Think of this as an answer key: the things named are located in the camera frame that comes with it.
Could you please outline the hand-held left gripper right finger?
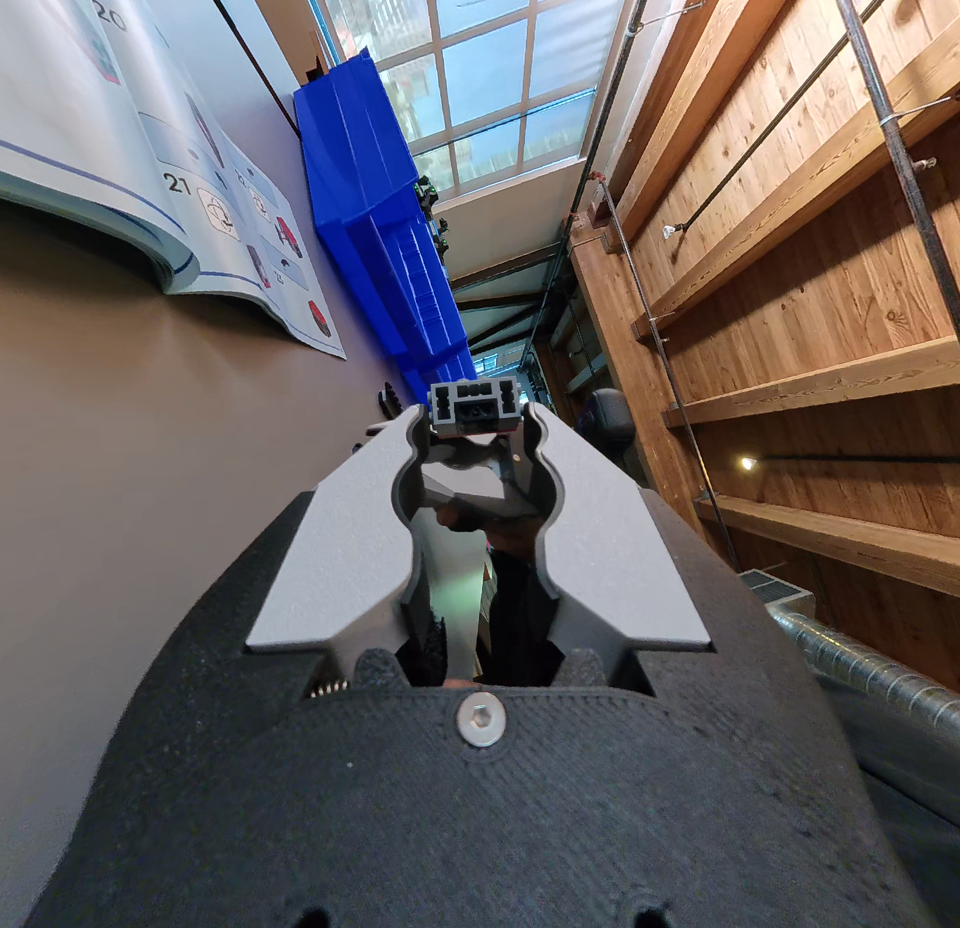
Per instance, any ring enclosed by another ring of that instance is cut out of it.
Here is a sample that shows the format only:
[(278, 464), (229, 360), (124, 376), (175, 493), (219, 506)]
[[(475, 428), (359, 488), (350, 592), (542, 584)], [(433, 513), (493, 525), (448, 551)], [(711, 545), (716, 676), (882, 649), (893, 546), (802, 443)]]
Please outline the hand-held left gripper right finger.
[(638, 484), (542, 405), (523, 417), (534, 542), (527, 610), (534, 639), (591, 649), (613, 676), (631, 649), (710, 651), (713, 643)]

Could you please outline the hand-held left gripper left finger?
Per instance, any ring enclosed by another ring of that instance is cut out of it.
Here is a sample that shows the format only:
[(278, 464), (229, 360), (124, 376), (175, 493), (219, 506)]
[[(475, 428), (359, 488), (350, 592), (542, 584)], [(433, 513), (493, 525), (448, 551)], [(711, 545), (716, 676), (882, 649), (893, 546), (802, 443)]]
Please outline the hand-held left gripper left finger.
[(366, 650), (384, 649), (412, 682), (446, 679), (437, 550), (413, 524), (429, 447), (427, 408), (411, 406), (318, 484), (247, 649), (326, 651), (349, 676)]

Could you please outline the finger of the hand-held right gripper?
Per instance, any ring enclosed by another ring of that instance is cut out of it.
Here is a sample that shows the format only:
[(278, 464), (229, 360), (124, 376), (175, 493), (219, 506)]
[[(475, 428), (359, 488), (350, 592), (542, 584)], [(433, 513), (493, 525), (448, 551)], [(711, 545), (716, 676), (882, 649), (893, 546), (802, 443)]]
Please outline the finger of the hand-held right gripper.
[(453, 505), (468, 518), (541, 517), (522, 486), (500, 480), (490, 469), (422, 469), (424, 505), (437, 511)]
[(431, 445), (431, 462), (457, 470), (486, 467), (500, 481), (529, 486), (529, 458), (520, 442), (436, 442)]

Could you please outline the red and grey brick assembly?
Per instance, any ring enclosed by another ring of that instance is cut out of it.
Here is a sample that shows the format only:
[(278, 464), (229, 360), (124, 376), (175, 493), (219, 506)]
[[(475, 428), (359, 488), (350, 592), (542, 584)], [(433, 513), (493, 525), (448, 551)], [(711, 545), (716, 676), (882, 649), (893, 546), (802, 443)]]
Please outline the red and grey brick assembly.
[(522, 421), (514, 375), (433, 383), (428, 403), (433, 432), (442, 440), (512, 432)]

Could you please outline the grey desk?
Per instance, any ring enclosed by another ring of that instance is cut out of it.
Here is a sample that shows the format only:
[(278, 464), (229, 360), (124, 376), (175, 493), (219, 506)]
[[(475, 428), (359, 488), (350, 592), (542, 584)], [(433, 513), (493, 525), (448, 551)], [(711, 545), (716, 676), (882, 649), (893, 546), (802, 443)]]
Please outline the grey desk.
[(122, 242), (2, 204), (2, 926), (26, 919), (186, 612), (402, 385), (313, 227), (300, 142), (213, 0), (146, 0), (278, 185), (346, 359), (168, 297)]

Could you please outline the metal vent grille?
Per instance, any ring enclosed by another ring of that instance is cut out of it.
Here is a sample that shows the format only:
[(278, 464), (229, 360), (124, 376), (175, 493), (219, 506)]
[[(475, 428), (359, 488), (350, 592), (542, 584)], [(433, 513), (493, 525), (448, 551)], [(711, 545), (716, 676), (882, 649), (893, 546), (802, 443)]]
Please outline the metal vent grille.
[(742, 572), (739, 578), (770, 614), (777, 610), (815, 618), (815, 596), (809, 590), (757, 569)]

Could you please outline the blue plastic bin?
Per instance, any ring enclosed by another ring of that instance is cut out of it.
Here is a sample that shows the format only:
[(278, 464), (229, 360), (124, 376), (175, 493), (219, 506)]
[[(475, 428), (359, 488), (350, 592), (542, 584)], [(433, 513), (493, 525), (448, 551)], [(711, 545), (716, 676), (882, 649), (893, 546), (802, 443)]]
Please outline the blue plastic bin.
[(417, 168), (369, 51), (294, 93), (314, 225), (414, 401), (475, 380), (467, 333), (417, 198)]

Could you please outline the large grid window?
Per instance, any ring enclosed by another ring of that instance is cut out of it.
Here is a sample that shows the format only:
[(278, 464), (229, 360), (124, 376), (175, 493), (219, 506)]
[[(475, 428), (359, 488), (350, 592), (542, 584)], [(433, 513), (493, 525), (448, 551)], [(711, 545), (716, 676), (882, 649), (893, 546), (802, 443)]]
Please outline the large grid window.
[(579, 157), (630, 0), (307, 0), (335, 62), (368, 51), (442, 199)]

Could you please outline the metal conduit pipe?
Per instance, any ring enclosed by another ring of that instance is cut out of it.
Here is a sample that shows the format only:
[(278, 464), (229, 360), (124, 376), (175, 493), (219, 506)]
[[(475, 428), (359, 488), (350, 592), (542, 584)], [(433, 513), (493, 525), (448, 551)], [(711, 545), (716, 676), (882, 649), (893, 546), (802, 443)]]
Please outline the metal conduit pipe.
[(899, 128), (890, 96), (853, 0), (835, 0), (852, 46), (886, 148), (918, 232), (927, 262), (939, 288), (952, 328), (959, 334), (959, 288), (942, 238), (917, 181), (913, 160)]

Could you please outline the light blue instruction booklet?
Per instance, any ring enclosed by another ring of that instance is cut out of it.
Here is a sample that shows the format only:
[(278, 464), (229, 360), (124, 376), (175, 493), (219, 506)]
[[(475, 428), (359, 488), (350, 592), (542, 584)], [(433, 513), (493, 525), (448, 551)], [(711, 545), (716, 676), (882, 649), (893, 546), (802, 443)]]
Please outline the light blue instruction booklet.
[(2, 199), (143, 251), (346, 353), (282, 189), (222, 130), (146, 0), (2, 0)]

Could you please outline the silver air duct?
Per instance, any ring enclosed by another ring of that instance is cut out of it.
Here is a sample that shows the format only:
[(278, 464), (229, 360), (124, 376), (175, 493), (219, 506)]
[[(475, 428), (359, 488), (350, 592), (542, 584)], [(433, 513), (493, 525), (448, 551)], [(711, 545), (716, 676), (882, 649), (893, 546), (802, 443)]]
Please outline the silver air duct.
[(894, 708), (959, 748), (957, 692), (800, 612), (773, 604), (766, 610), (813, 672)]

